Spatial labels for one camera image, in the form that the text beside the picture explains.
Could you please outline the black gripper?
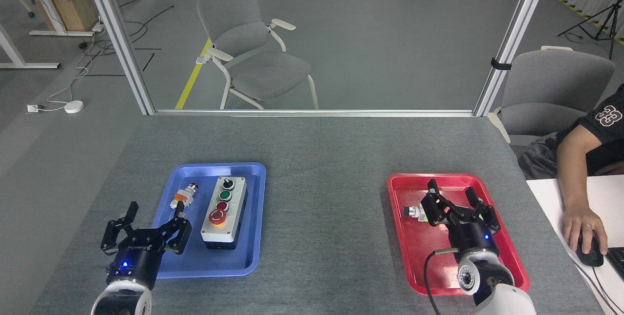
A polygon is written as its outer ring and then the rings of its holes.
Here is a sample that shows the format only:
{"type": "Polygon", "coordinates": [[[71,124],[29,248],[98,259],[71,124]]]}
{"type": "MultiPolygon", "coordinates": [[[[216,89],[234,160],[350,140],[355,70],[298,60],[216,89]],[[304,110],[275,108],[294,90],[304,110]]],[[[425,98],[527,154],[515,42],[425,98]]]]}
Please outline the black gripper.
{"type": "Polygon", "coordinates": [[[492,235],[500,231],[501,225],[493,206],[486,205],[477,196],[473,187],[467,188],[465,193],[468,203],[472,206],[470,215],[467,215],[469,222],[466,223],[461,221],[464,213],[443,197],[435,179],[430,179],[428,192],[421,200],[430,226],[446,224],[450,245],[458,249],[455,259],[461,259],[465,255],[483,250],[499,256],[500,252],[492,235]],[[457,217],[461,222],[452,223],[451,217],[457,217]]]}
{"type": "Polygon", "coordinates": [[[107,284],[114,281],[137,282],[149,290],[155,285],[164,251],[180,255],[185,250],[192,226],[184,212],[174,213],[170,221],[157,229],[132,229],[132,222],[138,212],[138,204],[131,202],[124,217],[108,222],[101,242],[101,249],[107,255],[116,257],[109,264],[107,284]],[[127,237],[117,246],[120,231],[127,237]]]}

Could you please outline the person's right hand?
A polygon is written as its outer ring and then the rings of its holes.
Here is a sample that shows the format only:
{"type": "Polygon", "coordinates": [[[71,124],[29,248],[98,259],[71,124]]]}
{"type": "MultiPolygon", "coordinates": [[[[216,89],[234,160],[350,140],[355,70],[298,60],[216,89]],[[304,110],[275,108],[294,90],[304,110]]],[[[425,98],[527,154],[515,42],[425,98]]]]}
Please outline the person's right hand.
{"type": "Polygon", "coordinates": [[[594,239],[599,243],[602,255],[608,251],[608,238],[604,224],[587,204],[570,205],[563,215],[564,238],[570,248],[576,251],[579,246],[583,253],[589,253],[594,239]]]}

